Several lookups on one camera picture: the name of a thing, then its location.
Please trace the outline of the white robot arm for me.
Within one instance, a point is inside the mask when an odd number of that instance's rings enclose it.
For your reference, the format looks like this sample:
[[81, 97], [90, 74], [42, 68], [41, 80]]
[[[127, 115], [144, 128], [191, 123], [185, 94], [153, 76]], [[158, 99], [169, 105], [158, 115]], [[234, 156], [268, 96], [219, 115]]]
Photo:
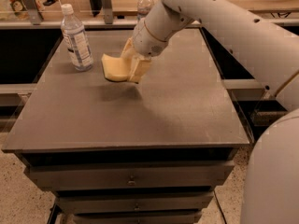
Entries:
[[249, 158], [241, 224], [299, 224], [299, 36], [226, 0], [160, 0], [134, 29], [123, 56], [154, 57], [199, 21], [286, 110]]

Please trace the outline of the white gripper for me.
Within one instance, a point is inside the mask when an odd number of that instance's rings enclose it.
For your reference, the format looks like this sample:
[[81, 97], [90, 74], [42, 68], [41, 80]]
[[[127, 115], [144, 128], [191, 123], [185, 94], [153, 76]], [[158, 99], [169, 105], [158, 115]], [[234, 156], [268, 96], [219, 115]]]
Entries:
[[145, 19], [141, 19], [121, 52], [122, 59], [131, 60], [131, 69], [127, 81], [138, 83], [150, 69], [151, 58], [147, 57], [159, 56], [167, 46], [168, 42], [155, 38], [149, 32]]

